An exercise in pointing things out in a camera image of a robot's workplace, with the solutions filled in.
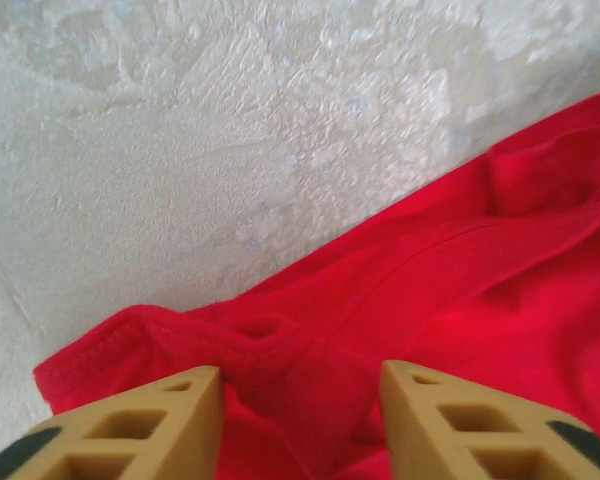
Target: red fabric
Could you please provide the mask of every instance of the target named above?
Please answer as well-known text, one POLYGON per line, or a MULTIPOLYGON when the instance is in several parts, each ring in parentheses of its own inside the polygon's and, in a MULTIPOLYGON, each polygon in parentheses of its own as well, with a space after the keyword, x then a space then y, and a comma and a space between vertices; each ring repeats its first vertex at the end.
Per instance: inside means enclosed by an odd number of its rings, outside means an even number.
POLYGON ((36 371, 55 412, 222 367, 219 479, 388 479, 381 361, 600 434, 600 95, 495 145, 242 296, 136 306, 36 371))

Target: rectangular hole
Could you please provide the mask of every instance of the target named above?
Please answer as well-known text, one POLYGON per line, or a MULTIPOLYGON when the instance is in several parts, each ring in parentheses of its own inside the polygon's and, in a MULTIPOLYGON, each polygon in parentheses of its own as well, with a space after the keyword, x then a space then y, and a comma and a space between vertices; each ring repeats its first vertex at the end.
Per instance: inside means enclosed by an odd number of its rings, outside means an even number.
POLYGON ((171 387, 165 388, 164 391, 165 392, 184 392, 186 390, 189 390, 190 386, 191 386, 191 382, 180 382, 175 385, 172 385, 171 387))
POLYGON ((124 410, 98 423, 86 438, 149 438, 167 415, 164 410, 124 410))
POLYGON ((133 458, 133 455, 115 453, 71 454, 51 468, 41 480, 116 480, 133 458))
POLYGON ((495 480, 574 480, 545 452, 537 449, 474 449, 474 458, 495 480))
POLYGON ((440 385, 439 381, 437 381, 431 377, 426 377, 419 373, 411 375, 411 378, 413 378, 414 382, 419 383, 420 385, 440 385))
POLYGON ((438 410, 458 432, 519 432, 500 410, 488 405, 439 405, 438 410))

